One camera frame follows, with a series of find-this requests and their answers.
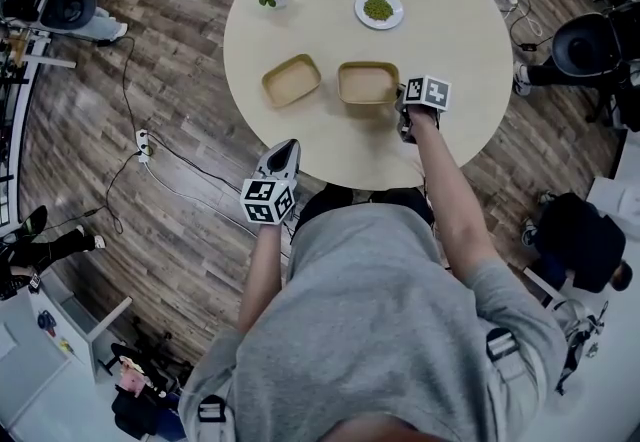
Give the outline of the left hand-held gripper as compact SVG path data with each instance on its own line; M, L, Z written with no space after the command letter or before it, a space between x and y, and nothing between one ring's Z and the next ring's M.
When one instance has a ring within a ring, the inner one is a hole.
M269 149L243 183L240 202L250 223L279 225L294 209L300 143L289 139Z

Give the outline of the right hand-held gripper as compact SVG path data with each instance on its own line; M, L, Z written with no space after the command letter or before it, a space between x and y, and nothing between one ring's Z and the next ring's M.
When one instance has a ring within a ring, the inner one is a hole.
M422 106L439 127L440 115L449 109L452 85L428 75L410 77L398 86L395 109L399 113L397 131L405 143L415 144L412 134L413 123L408 107Z

